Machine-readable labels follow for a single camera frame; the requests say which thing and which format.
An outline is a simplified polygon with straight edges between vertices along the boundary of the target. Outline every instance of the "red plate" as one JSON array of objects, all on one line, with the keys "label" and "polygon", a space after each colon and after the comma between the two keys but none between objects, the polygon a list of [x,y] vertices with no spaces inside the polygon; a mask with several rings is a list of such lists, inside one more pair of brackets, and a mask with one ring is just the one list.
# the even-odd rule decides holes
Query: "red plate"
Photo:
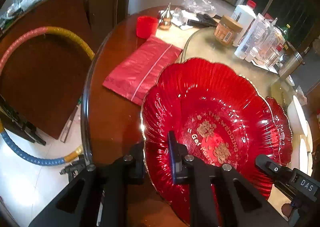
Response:
[{"label": "red plate", "polygon": [[280,164],[286,166],[291,161],[292,153],[292,131],[289,126],[289,120],[280,104],[274,98],[267,97],[267,103],[270,105],[279,136],[280,136]]},{"label": "red plate", "polygon": [[189,190],[172,184],[169,130],[190,154],[216,166],[230,163],[263,195],[270,195],[272,182],[254,160],[267,154],[279,161],[278,130],[266,101],[230,67],[200,58],[168,66],[146,95],[141,119],[150,179],[185,223]]}]

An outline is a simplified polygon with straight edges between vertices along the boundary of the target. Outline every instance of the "red plastic bag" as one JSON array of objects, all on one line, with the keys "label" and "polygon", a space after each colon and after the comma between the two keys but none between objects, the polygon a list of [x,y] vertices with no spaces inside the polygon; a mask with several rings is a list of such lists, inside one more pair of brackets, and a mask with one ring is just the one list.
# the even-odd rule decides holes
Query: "red plastic bag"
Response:
[{"label": "red plastic bag", "polygon": [[103,86],[141,105],[163,68],[175,62],[181,52],[182,49],[151,36],[107,76]]}]

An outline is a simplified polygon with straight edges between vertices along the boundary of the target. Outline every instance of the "small bottle with red cap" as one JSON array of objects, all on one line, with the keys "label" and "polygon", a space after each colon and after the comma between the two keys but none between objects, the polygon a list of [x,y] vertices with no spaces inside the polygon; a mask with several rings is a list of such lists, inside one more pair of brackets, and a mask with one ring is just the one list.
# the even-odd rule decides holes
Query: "small bottle with red cap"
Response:
[{"label": "small bottle with red cap", "polygon": [[239,42],[246,33],[250,24],[256,19],[256,14],[253,11],[255,7],[256,3],[252,0],[248,0],[246,5],[238,5],[233,12],[231,18],[243,27],[241,33],[236,37],[233,46],[239,46]]}]

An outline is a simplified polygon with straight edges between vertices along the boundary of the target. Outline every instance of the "red cup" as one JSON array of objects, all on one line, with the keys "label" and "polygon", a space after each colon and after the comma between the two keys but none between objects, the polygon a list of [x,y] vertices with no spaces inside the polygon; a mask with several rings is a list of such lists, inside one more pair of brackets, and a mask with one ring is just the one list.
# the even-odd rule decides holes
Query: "red cup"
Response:
[{"label": "red cup", "polygon": [[147,39],[155,35],[158,28],[158,19],[150,16],[140,16],[137,20],[137,37]]}]

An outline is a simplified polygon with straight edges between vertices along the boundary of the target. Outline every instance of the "silver screw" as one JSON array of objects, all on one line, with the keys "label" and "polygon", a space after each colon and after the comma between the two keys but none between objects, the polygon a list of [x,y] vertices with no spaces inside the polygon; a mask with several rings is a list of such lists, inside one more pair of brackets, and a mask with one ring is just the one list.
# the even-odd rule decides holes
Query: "silver screw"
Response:
[{"label": "silver screw", "polygon": [[195,157],[193,155],[185,155],[184,159],[188,162],[191,162],[195,159]]},{"label": "silver screw", "polygon": [[87,165],[87,171],[92,172],[96,170],[96,166],[93,164]]},{"label": "silver screw", "polygon": [[123,160],[126,161],[126,162],[129,162],[129,161],[131,161],[132,159],[133,159],[133,156],[131,156],[131,155],[125,155],[125,156],[123,156]]},{"label": "silver screw", "polygon": [[232,166],[230,164],[223,164],[222,169],[224,171],[230,171],[232,169]]}]

